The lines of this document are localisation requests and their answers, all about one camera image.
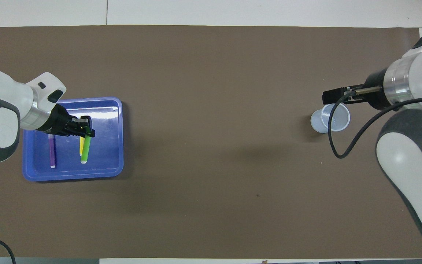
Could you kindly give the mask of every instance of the yellow marker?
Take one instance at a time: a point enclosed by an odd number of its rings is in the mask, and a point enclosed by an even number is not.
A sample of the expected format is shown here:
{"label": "yellow marker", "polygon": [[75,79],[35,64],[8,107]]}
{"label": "yellow marker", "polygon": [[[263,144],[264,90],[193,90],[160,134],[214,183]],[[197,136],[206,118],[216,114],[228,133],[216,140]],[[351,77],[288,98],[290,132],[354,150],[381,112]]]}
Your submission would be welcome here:
{"label": "yellow marker", "polygon": [[79,137],[79,155],[82,156],[82,150],[84,149],[84,137]]}

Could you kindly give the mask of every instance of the blue tray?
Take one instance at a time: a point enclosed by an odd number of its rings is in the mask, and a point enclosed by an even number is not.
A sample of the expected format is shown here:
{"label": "blue tray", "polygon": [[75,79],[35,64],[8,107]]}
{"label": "blue tray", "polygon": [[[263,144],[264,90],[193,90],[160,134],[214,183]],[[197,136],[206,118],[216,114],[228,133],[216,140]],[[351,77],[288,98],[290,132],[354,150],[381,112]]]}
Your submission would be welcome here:
{"label": "blue tray", "polygon": [[116,97],[60,100],[69,114],[90,116],[96,136],[81,164],[79,137],[55,136],[56,168],[50,167],[48,135],[24,131],[22,173],[32,182],[117,176],[123,169],[122,102]]}

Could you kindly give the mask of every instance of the plastic cup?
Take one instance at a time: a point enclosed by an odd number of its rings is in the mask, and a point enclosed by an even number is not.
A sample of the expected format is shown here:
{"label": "plastic cup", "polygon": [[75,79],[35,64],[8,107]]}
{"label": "plastic cup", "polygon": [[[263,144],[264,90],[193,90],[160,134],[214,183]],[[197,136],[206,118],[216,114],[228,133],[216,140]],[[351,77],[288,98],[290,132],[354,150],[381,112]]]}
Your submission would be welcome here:
{"label": "plastic cup", "polygon": [[[328,133],[328,117],[335,104],[327,104],[322,109],[315,111],[310,117],[312,128],[319,133]],[[345,129],[351,120],[348,108],[344,104],[338,105],[333,113],[332,132]]]}

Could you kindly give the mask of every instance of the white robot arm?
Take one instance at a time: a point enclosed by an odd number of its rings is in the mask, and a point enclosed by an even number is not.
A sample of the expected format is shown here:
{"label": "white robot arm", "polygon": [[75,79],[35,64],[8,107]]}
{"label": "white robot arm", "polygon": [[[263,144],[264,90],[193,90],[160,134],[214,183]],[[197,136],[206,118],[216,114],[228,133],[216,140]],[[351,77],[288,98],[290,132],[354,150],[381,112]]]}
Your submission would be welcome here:
{"label": "white robot arm", "polygon": [[[324,104],[368,102],[383,111],[421,98],[422,37],[401,59],[369,75],[364,84],[323,93]],[[422,102],[395,110],[401,111],[387,121],[377,139],[377,160],[422,234]],[[335,155],[343,158],[347,153],[349,149]]]}
{"label": "white robot arm", "polygon": [[10,157],[19,142],[19,129],[62,136],[85,136],[90,117],[77,119],[57,104],[66,92],[63,83],[46,72],[27,84],[0,72],[0,162]]}

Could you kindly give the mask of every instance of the brown paper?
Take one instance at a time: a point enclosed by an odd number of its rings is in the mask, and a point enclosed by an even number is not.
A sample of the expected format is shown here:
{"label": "brown paper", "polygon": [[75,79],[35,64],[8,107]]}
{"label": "brown paper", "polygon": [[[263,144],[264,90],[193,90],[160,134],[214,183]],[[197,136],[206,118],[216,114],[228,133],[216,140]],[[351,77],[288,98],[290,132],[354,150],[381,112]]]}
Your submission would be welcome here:
{"label": "brown paper", "polygon": [[[0,28],[0,70],[42,72],[64,99],[116,96],[125,166],[113,179],[28,182],[0,164],[0,239],[19,257],[422,258],[375,159],[372,125],[344,160],[310,127],[325,90],[363,83],[417,29]],[[377,111],[350,105],[341,150]],[[5,252],[0,248],[0,257]]]}

